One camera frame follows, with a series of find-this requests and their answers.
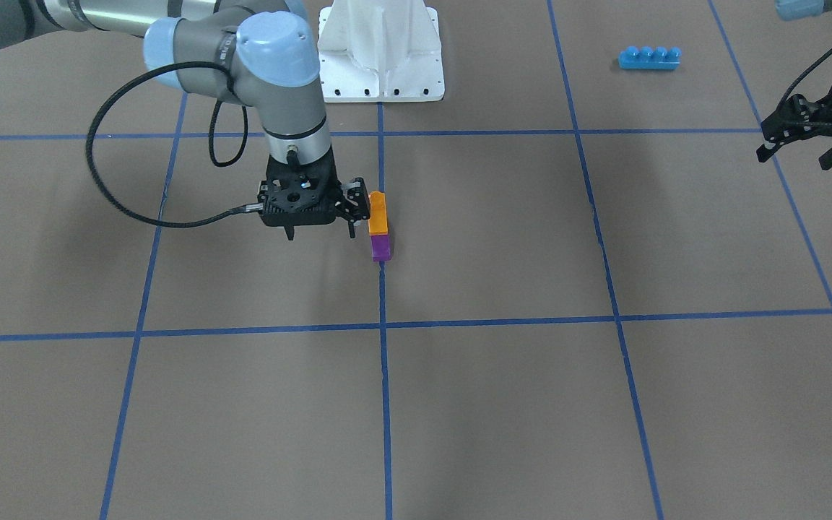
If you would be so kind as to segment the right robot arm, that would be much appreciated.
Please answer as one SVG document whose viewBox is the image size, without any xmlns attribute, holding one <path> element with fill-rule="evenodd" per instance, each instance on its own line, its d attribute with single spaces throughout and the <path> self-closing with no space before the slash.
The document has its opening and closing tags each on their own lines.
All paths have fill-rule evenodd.
<svg viewBox="0 0 832 520">
<path fill-rule="evenodd" d="M 146 72 L 115 91 L 90 123 L 84 154 L 99 192 L 125 216 L 162 228 L 198 228 L 255 213 L 293 239 L 301 226 L 369 220 L 362 178 L 337 175 L 321 67 L 300 1 L 0 1 L 0 50 L 55 32 L 117 32 L 142 39 Z M 95 164 L 108 111 L 149 80 L 257 111 L 268 161 L 257 200 L 192 222 L 143 216 L 109 191 Z"/>
</svg>

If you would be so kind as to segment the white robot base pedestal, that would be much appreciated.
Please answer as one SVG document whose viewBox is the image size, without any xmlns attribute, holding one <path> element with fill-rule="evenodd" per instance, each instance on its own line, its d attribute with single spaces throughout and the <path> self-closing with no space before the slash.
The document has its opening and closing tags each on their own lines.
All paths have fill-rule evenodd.
<svg viewBox="0 0 832 520">
<path fill-rule="evenodd" d="M 436 9 L 423 1 L 334 1 L 319 11 L 327 103 L 429 103 L 446 94 Z"/>
</svg>

